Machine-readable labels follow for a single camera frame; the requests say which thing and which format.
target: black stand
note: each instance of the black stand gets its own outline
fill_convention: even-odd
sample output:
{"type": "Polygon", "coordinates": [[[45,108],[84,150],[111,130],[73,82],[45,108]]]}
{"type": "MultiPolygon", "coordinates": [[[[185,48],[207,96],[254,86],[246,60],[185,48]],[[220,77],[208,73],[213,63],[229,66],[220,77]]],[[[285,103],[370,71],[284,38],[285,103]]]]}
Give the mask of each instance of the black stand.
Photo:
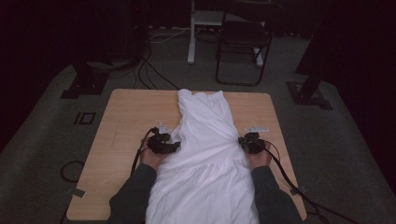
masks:
{"type": "Polygon", "coordinates": [[[325,100],[318,89],[321,79],[318,77],[308,77],[305,83],[286,82],[291,97],[297,105],[318,105],[320,109],[332,110],[329,101],[325,100]]]}
{"type": "Polygon", "coordinates": [[[94,73],[91,68],[83,62],[73,62],[77,76],[68,91],[64,91],[61,99],[77,99],[81,94],[100,95],[106,85],[108,74],[94,73]]]}

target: sleeve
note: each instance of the sleeve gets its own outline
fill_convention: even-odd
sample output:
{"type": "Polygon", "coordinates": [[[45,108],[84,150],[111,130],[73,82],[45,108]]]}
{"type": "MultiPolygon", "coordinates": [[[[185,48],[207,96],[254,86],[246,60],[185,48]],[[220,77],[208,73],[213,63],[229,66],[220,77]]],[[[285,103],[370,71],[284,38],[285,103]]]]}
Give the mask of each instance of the sleeve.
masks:
{"type": "Polygon", "coordinates": [[[303,223],[293,200],[279,188],[268,166],[255,168],[251,175],[260,223],[303,223]]]}
{"type": "Polygon", "coordinates": [[[141,224],[149,205],[149,195],[157,172],[139,164],[119,192],[110,199],[111,214],[107,223],[141,224]]]}

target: hand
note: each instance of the hand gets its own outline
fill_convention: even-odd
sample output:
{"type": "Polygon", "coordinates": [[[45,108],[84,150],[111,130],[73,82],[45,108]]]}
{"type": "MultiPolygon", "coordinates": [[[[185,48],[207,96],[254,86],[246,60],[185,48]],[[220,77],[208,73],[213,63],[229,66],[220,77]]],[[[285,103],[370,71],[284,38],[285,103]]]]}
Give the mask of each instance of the hand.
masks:
{"type": "MultiPolygon", "coordinates": [[[[265,142],[265,148],[269,150],[270,147],[271,144],[265,142]]],[[[250,170],[253,170],[254,168],[259,166],[269,166],[272,159],[271,155],[266,150],[263,150],[262,152],[257,154],[247,154],[245,152],[245,155],[249,160],[250,170]]]]}
{"type": "Polygon", "coordinates": [[[154,170],[158,170],[163,160],[168,156],[167,154],[155,154],[148,147],[149,139],[146,139],[146,142],[143,145],[142,153],[140,154],[140,163],[151,166],[154,170]]]}

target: white cloth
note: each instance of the white cloth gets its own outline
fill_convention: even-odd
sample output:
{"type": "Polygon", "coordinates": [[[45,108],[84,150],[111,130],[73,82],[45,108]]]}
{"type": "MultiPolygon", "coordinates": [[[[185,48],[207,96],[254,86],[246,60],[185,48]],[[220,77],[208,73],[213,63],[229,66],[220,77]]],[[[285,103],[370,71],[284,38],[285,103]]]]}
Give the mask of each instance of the white cloth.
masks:
{"type": "Polygon", "coordinates": [[[182,119],[171,134],[180,141],[158,170],[148,224],[259,223],[248,161],[222,91],[178,92],[182,119]]]}

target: dark background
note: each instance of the dark background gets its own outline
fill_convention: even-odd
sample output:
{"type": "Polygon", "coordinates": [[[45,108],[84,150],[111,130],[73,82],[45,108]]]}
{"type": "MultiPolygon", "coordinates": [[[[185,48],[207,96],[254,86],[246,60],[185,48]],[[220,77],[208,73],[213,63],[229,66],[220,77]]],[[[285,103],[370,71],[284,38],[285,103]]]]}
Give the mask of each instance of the dark background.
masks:
{"type": "MultiPolygon", "coordinates": [[[[279,0],[285,35],[311,39],[296,71],[335,85],[389,184],[396,159],[396,22],[387,1],[279,0]]],[[[154,28],[190,24],[190,1],[147,1],[154,28]]],[[[222,9],[225,1],[198,1],[222,9]]],[[[0,6],[0,149],[54,76],[72,62],[136,56],[144,26],[137,1],[3,1],[0,6]]]]}

